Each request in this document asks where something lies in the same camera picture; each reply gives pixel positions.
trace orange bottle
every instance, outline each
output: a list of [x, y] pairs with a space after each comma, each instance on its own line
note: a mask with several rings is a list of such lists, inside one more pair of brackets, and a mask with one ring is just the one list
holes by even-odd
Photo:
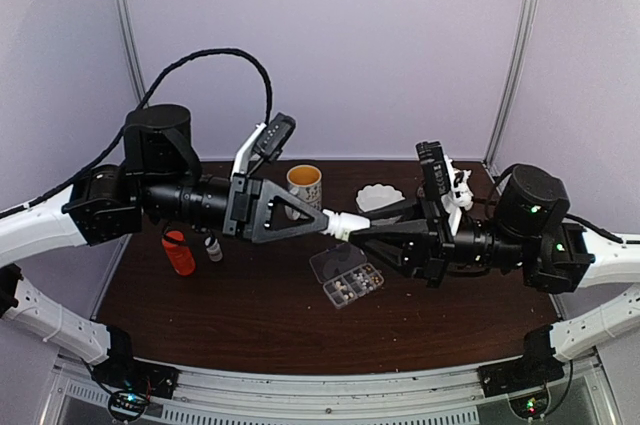
[[162, 237], [162, 246], [178, 275], [186, 277], [195, 271], [196, 261], [182, 232], [171, 230], [165, 233]]

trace black cable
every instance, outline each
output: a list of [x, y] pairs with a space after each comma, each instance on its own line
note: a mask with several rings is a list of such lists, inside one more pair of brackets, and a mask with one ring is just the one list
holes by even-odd
[[553, 406], [551, 410], [544, 413], [544, 418], [547, 418], [552, 413], [555, 413], [558, 408], [564, 403], [567, 395], [569, 395], [569, 389], [571, 389], [571, 382], [573, 381], [573, 360], [569, 362], [569, 380], [567, 381], [567, 388], [564, 389], [564, 393], [560, 397], [560, 400]]
[[[158, 75], [158, 77], [154, 80], [153, 84], [151, 85], [151, 87], [149, 87], [149, 90], [147, 90], [147, 93], [144, 94], [144, 97], [142, 97], [142, 100], [140, 100], [140, 103], [138, 103], [135, 110], [142, 109], [149, 102], [149, 99], [151, 98], [151, 96], [155, 93], [155, 91], [160, 86], [162, 81], [166, 78], [166, 76], [169, 75], [171, 72], [173, 72], [174, 70], [177, 70], [178, 68], [182, 67], [188, 62], [191, 62], [192, 60], [196, 60], [202, 57], [209, 57], [212, 55], [233, 55], [235, 57], [240, 57], [249, 61], [258, 70], [258, 73], [260, 74], [260, 76], [262, 77], [262, 80], [264, 81], [264, 87], [265, 87], [265, 93], [266, 93], [266, 99], [267, 99], [267, 104], [265, 109], [265, 122], [269, 123], [269, 121], [271, 120], [271, 109], [273, 108], [273, 88], [271, 87], [271, 79], [269, 78], [269, 74], [267, 73], [267, 70], [264, 68], [264, 66], [258, 61], [257, 58], [245, 52], [244, 50], [240, 50], [238, 48], [210, 48], [205, 50], [199, 50], [197, 52], [193, 52], [193, 53], [190, 53], [189, 55], [182, 57], [180, 60], [176, 62], [173, 62], [171, 65], [169, 65], [164, 70], [162, 70], [162, 72], [160, 72], [160, 75]], [[43, 193], [39, 197], [34, 198], [30, 202], [28, 202], [26, 206], [18, 205], [16, 207], [0, 212], [0, 220], [2, 220], [3, 218], [9, 217], [15, 213], [26, 210], [28, 208], [35, 207], [36, 205], [39, 205], [42, 202], [45, 202], [46, 200], [49, 200], [51, 197], [62, 192], [65, 188], [73, 185], [79, 179], [84, 177], [92, 168], [94, 168], [96, 165], [102, 162], [105, 158], [107, 158], [107, 156], [118, 145], [118, 142], [122, 138], [123, 133], [124, 133], [124, 127], [121, 127], [118, 133], [116, 134], [116, 136], [111, 141], [111, 143], [109, 143], [107, 148], [105, 148], [102, 152], [100, 152], [100, 154], [94, 160], [92, 160], [87, 165], [82, 167], [77, 173], [75, 173], [72, 177], [62, 182], [60, 185], [57, 185], [52, 189], [48, 190], [47, 192]]]
[[477, 271], [473, 270], [471, 272], [459, 272], [456, 270], [452, 270], [452, 271], [447, 270], [445, 273], [448, 276], [453, 278], [479, 278], [479, 277], [484, 277], [486, 275], [489, 275], [491, 273], [491, 269], [489, 267], [485, 267]]
[[486, 198], [473, 197], [473, 203], [477, 203], [478, 205], [484, 205], [487, 202], [489, 203], [489, 205], [494, 205], [494, 206], [498, 204], [497, 200], [487, 200]]
[[579, 223], [584, 228], [588, 228], [592, 232], [597, 233], [598, 235], [600, 235], [603, 238], [606, 238], [607, 240], [611, 240], [614, 243], [624, 243], [624, 240], [619, 236], [614, 235], [613, 233], [611, 233], [608, 230], [605, 230], [604, 228], [598, 227], [597, 225], [591, 223], [589, 220], [585, 218], [578, 217], [577, 215], [572, 215], [570, 213], [567, 213], [566, 218], [568, 218], [569, 220], [573, 220], [576, 223]]
[[500, 186], [500, 184], [502, 182], [504, 182], [504, 180], [511, 175], [511, 173], [513, 172], [513, 170], [517, 167], [521, 165], [520, 163], [514, 163], [513, 165], [508, 166], [504, 172], [502, 172], [500, 174], [500, 176], [498, 177], [498, 179], [493, 183], [493, 187], [491, 187], [491, 191], [489, 192], [489, 195], [487, 196], [487, 199], [484, 203], [484, 216], [487, 220], [489, 220], [491, 217], [489, 217], [489, 205], [491, 203], [491, 199], [493, 198], [493, 195], [496, 193], [496, 190], [498, 190], [498, 187]]
[[247, 177], [250, 177], [251, 175], [256, 173], [262, 165], [264, 165], [264, 158], [260, 157], [258, 158], [258, 160], [256, 160], [256, 163], [253, 164], [253, 167], [251, 167], [251, 169], [247, 173]]
[[93, 374], [93, 370], [91, 369], [91, 366], [84, 360], [82, 360], [82, 363], [84, 364], [85, 368], [89, 372], [89, 376], [91, 377], [91, 380], [93, 380], [105, 393], [107, 393], [107, 395], [109, 395], [109, 398], [107, 400], [107, 411], [109, 412], [109, 415], [111, 415], [111, 418], [119, 422], [121, 421], [120, 418], [118, 418], [113, 413], [113, 406], [117, 405], [120, 408], [124, 408], [124, 404], [126, 404], [127, 401], [131, 400], [132, 395], [136, 398], [136, 403], [140, 405], [141, 409], [135, 415], [131, 415], [131, 417], [127, 417], [126, 423], [135, 422], [140, 417], [142, 417], [142, 415], [144, 415], [149, 405], [151, 405], [151, 400], [149, 395], [149, 393], [151, 392], [150, 386], [149, 386], [149, 389], [147, 390], [146, 397], [140, 395], [137, 392], [133, 392], [131, 390], [126, 390], [126, 389], [113, 390], [113, 391], [109, 390], [102, 382], [100, 382], [100, 380], [98, 380], [95, 377], [95, 375]]

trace white wall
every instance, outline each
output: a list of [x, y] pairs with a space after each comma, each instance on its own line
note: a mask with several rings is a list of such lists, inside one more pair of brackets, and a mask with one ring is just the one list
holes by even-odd
[[[540, 0], [497, 165], [561, 177], [572, 210], [640, 233], [640, 0]], [[575, 316], [620, 287], [563, 297]], [[640, 423], [640, 332], [599, 347], [625, 423]]]
[[[201, 48], [235, 46], [269, 70], [296, 117], [289, 157], [413, 158], [422, 140], [459, 158], [486, 149], [521, 0], [129, 0], [147, 86]], [[202, 157], [230, 157], [261, 120], [250, 65], [205, 59], [155, 102], [187, 105]]]
[[[94, 158], [135, 106], [118, 31], [113, 0], [0, 0], [0, 209]], [[60, 250], [18, 265], [88, 316], [114, 249]], [[55, 355], [0, 322], [0, 422], [34, 423]]]

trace dark brown tabletop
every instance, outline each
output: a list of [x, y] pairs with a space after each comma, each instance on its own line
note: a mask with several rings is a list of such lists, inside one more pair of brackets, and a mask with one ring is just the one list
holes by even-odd
[[[265, 166], [284, 185], [298, 162]], [[417, 162], [309, 162], [323, 172], [323, 205], [355, 211], [366, 184], [387, 183], [413, 196]], [[471, 187], [485, 196], [491, 182], [476, 163]], [[229, 164], [207, 171], [227, 176]], [[145, 220], [118, 266], [99, 320], [128, 331], [137, 356], [242, 372], [352, 374], [425, 370], [522, 353], [528, 331], [556, 320], [545, 294], [522, 276], [498, 271], [482, 278], [445, 277], [439, 289], [384, 266], [383, 288], [337, 310], [308, 260], [337, 242], [314, 235], [252, 245], [222, 239], [224, 260], [208, 260], [202, 236], [188, 233], [197, 269], [178, 276], [160, 243], [161, 227]]]

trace small white bottle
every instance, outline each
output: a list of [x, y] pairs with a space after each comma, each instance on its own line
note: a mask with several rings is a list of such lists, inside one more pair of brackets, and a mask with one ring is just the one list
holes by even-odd
[[205, 238], [204, 246], [207, 250], [207, 254], [209, 255], [209, 260], [212, 262], [219, 262], [222, 260], [222, 247], [216, 237], [210, 235]]

